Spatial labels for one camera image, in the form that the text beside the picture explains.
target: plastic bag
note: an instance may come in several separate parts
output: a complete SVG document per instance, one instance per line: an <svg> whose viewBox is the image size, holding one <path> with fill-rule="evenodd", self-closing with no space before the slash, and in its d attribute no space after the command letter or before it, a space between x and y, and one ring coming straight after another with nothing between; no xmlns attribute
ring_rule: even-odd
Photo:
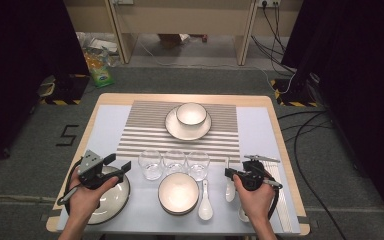
<svg viewBox="0 0 384 240"><path fill-rule="evenodd" d="M101 88L114 83L108 67L115 61L108 54L108 49L86 48L84 57L96 87Z"/></svg>

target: gray carpet floor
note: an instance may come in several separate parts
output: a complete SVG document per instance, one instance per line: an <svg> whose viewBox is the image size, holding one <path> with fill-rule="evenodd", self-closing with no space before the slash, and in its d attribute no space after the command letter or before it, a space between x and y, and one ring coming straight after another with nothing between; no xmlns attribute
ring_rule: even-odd
<svg viewBox="0 0 384 240"><path fill-rule="evenodd" d="M300 238L341 239L332 219L304 182L310 183L347 239L384 239L384 204L370 179L354 168L352 159L327 114L311 122L298 137L299 127L316 108L285 107L276 103L266 76L258 70L184 68L114 68L116 83L97 89L89 83L79 105L37 105L13 142L8 159L0 160L0 239L56 239L46 220L72 161L93 107L102 93L184 93L266 95L273 100L298 187L310 220L311 233ZM279 77L268 72L268 78ZM61 138L76 135L71 146ZM140 236L118 236L141 239ZM99 239L86 234L85 239Z"/></svg>

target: white bowl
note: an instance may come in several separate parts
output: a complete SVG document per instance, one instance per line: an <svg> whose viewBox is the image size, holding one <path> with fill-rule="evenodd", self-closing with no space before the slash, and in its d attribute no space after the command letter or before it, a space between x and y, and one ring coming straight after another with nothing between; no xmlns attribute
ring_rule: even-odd
<svg viewBox="0 0 384 240"><path fill-rule="evenodd" d="M207 117L207 110L198 103L185 103L177 108L177 119L186 125L203 123Z"/></svg>
<svg viewBox="0 0 384 240"><path fill-rule="evenodd" d="M166 212L173 215L186 214L198 203L198 184L185 173L170 174L161 181L158 198Z"/></svg>
<svg viewBox="0 0 384 240"><path fill-rule="evenodd" d="M118 170L115 167L103 166L102 173ZM100 224L114 218L126 205L130 195L130 182L124 175L123 182L104 193L99 200L99 208L92 213L88 224Z"/></svg>

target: white tabletop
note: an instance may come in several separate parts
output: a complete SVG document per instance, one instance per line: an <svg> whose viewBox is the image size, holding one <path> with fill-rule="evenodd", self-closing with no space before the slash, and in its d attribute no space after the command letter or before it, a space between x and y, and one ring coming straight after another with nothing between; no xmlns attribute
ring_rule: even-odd
<svg viewBox="0 0 384 240"><path fill-rule="evenodd" d="M86 149L90 149L102 157L114 153L120 141L124 125L131 106L101 105ZM266 108L237 107L239 145L241 160L244 155L259 154L280 159L278 145ZM125 208L113 219L99 225L89 225L86 231L105 233L141 233L141 234L178 234L178 235L249 235L254 234L250 223L238 218L240 206L238 196L232 202L225 199L226 178L224 163L210 164L209 198L214 215L209 221L198 217L198 206L184 216L173 216L166 213L158 201L158 185L162 178L148 181L140 172L137 159L117 159L111 165L121 167L132 161L132 169L126 174L131 183L131 195ZM242 170L237 164L231 166ZM282 164L278 164L281 182L284 188L285 207L290 219L290 229L286 233L299 234L300 226L291 199L289 186ZM202 183L199 183L202 194ZM67 213L62 211L57 230L61 231L67 221ZM285 233L277 212L271 218L276 233Z"/></svg>

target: hand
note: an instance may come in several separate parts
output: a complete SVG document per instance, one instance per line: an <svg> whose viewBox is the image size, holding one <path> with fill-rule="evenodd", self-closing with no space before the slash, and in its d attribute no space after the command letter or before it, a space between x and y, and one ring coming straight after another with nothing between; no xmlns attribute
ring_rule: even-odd
<svg viewBox="0 0 384 240"><path fill-rule="evenodd" d="M276 239L269 221L269 210L275 192L271 185L261 184L260 188L255 191L246 190L241 179L235 174L233 175L236 190L241 200L242 208L256 231L258 238Z"/></svg>
<svg viewBox="0 0 384 240"><path fill-rule="evenodd" d="M70 182L70 189L80 184L79 175L76 168ZM80 185L77 191L70 198L70 216L89 221L92 213L96 210L101 196L115 186L118 177L108 179L101 187L90 190Z"/></svg>
<svg viewBox="0 0 384 240"><path fill-rule="evenodd" d="M80 184L77 170L78 168L74 170L71 176L70 189ZM117 182L118 177L112 177L95 190L79 185L77 191L70 198L70 216L59 239L81 239L83 230L92 213L96 210L101 196L114 187Z"/></svg>

